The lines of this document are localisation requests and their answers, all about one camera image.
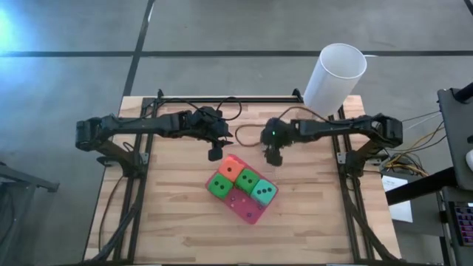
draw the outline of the gray floor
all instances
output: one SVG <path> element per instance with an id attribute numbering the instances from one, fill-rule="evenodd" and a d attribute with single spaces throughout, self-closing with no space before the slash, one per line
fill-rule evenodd
<path id="1" fill-rule="evenodd" d="M 133 51 L 147 0 L 0 1 L 0 54 Z M 144 50 L 471 50 L 462 0 L 157 0 Z M 132 95 L 286 95 L 317 58 L 141 58 Z M 131 57 L 0 58 L 0 161 L 61 183 L 38 191 L 14 265 L 78 262 L 101 183 L 96 153 L 74 147 L 75 122 L 116 112 Z M 473 57 L 369 57 L 353 94 L 368 114 L 399 119 L 438 109 L 436 91 L 472 81 Z M 406 132 L 409 144 L 432 119 Z M 418 153 L 430 172 L 452 164 L 445 142 Z M 398 232 L 414 262 L 440 262 L 437 240 Z"/>

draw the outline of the orange die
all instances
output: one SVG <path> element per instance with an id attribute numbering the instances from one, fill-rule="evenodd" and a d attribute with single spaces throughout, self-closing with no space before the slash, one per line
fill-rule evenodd
<path id="1" fill-rule="evenodd" d="M 227 157 L 219 167 L 219 173 L 227 177 L 231 182 L 235 182 L 239 173 L 243 171 L 245 166 L 238 163 L 231 157 Z"/>

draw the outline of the white cylinder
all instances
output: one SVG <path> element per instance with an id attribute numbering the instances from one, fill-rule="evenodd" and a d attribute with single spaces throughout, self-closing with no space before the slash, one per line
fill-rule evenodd
<path id="1" fill-rule="evenodd" d="M 304 104 L 321 116 L 337 112 L 367 69 L 355 47 L 331 44 L 320 53 L 304 92 Z"/>

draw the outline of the white paper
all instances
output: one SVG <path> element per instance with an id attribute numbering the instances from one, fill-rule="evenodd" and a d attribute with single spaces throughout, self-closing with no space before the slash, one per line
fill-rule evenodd
<path id="1" fill-rule="evenodd" d="M 395 178 L 395 177 L 383 176 L 384 191 L 390 191 L 391 189 L 394 189 L 406 184 L 407 184 L 407 180 L 403 180 L 403 179 Z M 389 207 L 389 212 L 391 213 L 391 218 L 395 220 L 404 221 L 404 222 L 412 222 L 412 210 L 411 210 L 410 200 L 391 205 Z"/>

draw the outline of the wooden tabletop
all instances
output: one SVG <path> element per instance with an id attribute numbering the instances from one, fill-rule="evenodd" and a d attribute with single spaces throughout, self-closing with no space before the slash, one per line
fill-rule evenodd
<path id="1" fill-rule="evenodd" d="M 137 117 L 142 99 L 124 97 L 120 116 Z M 212 103 L 198 104 L 202 105 L 217 106 Z M 230 132 L 234 133 L 235 128 L 242 124 L 264 124 L 268 118 L 278 116 L 290 106 L 294 103 L 244 103 L 240 117 L 228 122 Z M 191 107 L 184 103 L 167 103 L 158 110 L 158 115 L 186 109 Z M 220 109 L 224 117 L 233 117 L 238 112 L 238 105 L 224 103 Z M 346 117 L 364 114 L 361 97 L 349 96 L 344 109 Z M 292 110 L 285 115 L 285 120 L 295 117 L 311 118 L 305 111 Z M 258 141 L 261 130 L 242 129 L 239 138 L 243 143 Z M 114 142 L 119 145 L 124 141 L 133 143 L 134 138 L 131 135 L 117 135 Z M 367 138 L 351 135 L 351 140 L 353 148 L 357 149 L 366 143 Z M 210 147 L 209 143 L 187 137 L 154 137 L 135 263 L 352 261 L 336 161 L 329 137 L 282 149 L 284 162 L 280 167 L 267 164 L 258 146 L 245 148 L 233 144 L 223 149 L 224 156 L 237 155 L 279 187 L 278 195 L 255 225 L 246 224 L 206 191 L 205 181 L 221 163 L 207 160 Z M 92 258 L 98 252 L 99 224 L 106 201 L 120 176 L 121 169 L 117 166 L 105 171 L 85 259 Z M 106 216 L 102 245 L 118 225 L 126 187 L 125 179 L 121 182 Z M 361 190 L 370 227 L 388 250 L 400 257 L 379 174 L 366 173 L 361 178 Z M 130 230 L 131 226 L 123 245 L 125 255 Z M 359 229 L 357 234 L 363 251 Z"/>

